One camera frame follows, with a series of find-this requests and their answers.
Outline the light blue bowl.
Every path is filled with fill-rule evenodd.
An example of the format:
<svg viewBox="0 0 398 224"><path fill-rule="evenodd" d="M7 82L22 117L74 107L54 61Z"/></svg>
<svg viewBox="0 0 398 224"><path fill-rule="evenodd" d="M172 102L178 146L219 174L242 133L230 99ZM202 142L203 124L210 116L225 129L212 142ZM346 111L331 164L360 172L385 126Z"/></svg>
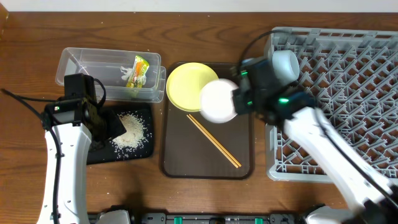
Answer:
<svg viewBox="0 0 398 224"><path fill-rule="evenodd" d="M291 50L278 50L272 54L272 68L282 86L298 80L300 75L299 62Z"/></svg>

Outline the green yellow snack wrapper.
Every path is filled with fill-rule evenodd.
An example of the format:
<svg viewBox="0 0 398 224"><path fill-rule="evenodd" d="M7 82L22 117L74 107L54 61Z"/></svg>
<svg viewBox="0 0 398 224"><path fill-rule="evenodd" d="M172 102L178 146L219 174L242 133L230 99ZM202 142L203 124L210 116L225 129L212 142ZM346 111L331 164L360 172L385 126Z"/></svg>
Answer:
<svg viewBox="0 0 398 224"><path fill-rule="evenodd" d="M146 84L146 73L150 65L143 57L136 55L134 66L126 71L127 84L129 88L142 88Z"/></svg>

